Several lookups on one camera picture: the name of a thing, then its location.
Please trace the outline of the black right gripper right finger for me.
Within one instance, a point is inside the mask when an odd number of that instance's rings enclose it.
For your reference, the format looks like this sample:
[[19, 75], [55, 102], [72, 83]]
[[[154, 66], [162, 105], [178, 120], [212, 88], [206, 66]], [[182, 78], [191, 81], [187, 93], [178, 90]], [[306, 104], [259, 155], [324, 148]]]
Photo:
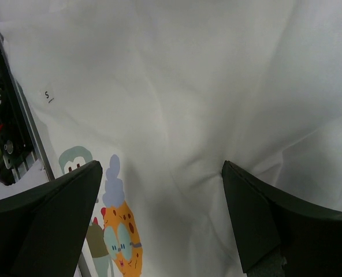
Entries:
[[342, 212], [277, 189], [230, 161], [222, 179], [247, 276], [342, 276]]

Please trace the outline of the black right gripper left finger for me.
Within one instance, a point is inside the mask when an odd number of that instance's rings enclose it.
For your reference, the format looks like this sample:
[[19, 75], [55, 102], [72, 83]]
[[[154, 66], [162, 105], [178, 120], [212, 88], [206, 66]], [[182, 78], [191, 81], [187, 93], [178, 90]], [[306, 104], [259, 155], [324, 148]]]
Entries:
[[75, 274], [102, 173], [93, 160], [0, 200], [0, 276]]

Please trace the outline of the white t-shirt with text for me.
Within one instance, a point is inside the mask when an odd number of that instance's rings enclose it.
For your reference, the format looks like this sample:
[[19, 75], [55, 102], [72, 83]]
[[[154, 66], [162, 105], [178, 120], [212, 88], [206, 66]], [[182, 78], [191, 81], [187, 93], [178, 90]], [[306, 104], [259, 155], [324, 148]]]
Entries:
[[98, 160], [102, 276], [243, 276], [229, 160], [342, 211], [342, 1], [0, 1], [56, 175]]

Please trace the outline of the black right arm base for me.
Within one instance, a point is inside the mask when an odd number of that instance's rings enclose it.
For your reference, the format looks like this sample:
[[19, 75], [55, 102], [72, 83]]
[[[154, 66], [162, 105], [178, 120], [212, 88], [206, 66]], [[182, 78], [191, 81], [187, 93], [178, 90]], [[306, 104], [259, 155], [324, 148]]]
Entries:
[[41, 162], [47, 179], [53, 180], [32, 111], [12, 75], [0, 33], [0, 183], [16, 183], [36, 161]]

